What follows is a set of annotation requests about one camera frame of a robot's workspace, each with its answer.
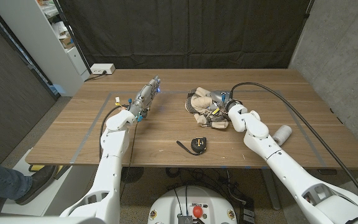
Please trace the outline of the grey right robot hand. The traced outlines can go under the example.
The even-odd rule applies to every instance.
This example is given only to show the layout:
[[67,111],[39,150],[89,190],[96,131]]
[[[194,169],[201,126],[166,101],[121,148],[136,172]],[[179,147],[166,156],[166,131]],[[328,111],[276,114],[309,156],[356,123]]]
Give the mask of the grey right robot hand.
[[219,109],[222,112],[228,113],[234,105],[242,104],[240,101],[231,98],[230,94],[229,91],[212,91],[209,94],[211,104],[208,108],[210,110]]

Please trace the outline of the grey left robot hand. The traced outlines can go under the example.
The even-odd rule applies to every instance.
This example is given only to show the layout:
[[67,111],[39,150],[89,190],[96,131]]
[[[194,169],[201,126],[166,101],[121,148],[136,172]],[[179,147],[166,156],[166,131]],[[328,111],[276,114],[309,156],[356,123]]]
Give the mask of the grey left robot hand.
[[135,117],[147,117],[153,99],[160,93],[160,82],[160,77],[154,76],[135,96],[128,109]]

